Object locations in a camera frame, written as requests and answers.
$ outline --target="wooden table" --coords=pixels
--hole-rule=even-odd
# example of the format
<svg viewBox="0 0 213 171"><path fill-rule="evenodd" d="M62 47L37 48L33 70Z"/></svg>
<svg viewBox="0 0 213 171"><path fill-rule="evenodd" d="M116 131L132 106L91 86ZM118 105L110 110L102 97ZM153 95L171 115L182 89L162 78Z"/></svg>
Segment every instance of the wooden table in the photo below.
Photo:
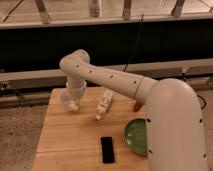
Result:
<svg viewBox="0 0 213 171"><path fill-rule="evenodd" d="M79 112L69 112L60 104L61 91L52 91L33 171L148 171L147 158L132 152L124 141L125 125L143 117L143 109L133 112L134 100L114 93L109 112L96 121L96 107L105 88L88 88ZM102 163L102 136L113 138L113 164Z"/></svg>

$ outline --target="green bowl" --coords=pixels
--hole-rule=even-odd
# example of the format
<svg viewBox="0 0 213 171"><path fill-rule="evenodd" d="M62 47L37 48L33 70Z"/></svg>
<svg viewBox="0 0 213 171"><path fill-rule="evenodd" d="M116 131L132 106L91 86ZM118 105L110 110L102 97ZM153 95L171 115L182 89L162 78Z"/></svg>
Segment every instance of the green bowl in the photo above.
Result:
<svg viewBox="0 0 213 171"><path fill-rule="evenodd" d="M146 121L134 119L124 130L124 137L129 148L137 154L147 156Z"/></svg>

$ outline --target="floor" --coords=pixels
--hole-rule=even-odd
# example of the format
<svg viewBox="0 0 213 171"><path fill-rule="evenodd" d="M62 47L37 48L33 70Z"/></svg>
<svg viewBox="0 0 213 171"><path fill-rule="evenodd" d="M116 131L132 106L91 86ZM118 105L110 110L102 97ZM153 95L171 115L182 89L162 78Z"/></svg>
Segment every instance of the floor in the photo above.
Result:
<svg viewBox="0 0 213 171"><path fill-rule="evenodd" d="M20 0L0 1L0 23L5 15ZM70 20L89 18L89 1L91 0L43 0L51 20ZM132 16L170 14L176 0L133 0ZM186 0L183 13L208 12L213 0ZM102 0L103 17L119 17L123 12L123 0ZM40 21L34 0L24 0L5 22Z"/></svg>
<svg viewBox="0 0 213 171"><path fill-rule="evenodd" d="M207 155L213 171L213 90L197 92L207 101L203 110ZM30 171L47 106L0 110L0 170Z"/></svg>

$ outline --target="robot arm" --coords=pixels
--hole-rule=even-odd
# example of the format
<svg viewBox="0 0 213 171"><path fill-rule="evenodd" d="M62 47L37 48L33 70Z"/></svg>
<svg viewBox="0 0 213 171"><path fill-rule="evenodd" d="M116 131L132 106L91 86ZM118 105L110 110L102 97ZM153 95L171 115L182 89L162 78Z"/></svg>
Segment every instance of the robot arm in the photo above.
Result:
<svg viewBox="0 0 213 171"><path fill-rule="evenodd" d="M96 67L83 50L64 57L60 67L74 99L86 79L145 103L150 171L208 171L202 113L189 85Z"/></svg>

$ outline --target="black smartphone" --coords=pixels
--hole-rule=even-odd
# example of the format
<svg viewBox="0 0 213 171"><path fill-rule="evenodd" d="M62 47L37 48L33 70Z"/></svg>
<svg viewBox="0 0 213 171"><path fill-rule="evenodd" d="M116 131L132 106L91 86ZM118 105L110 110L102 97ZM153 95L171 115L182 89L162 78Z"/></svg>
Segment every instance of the black smartphone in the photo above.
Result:
<svg viewBox="0 0 213 171"><path fill-rule="evenodd" d="M114 163L115 156L112 137L101 137L101 145L103 163Z"/></svg>

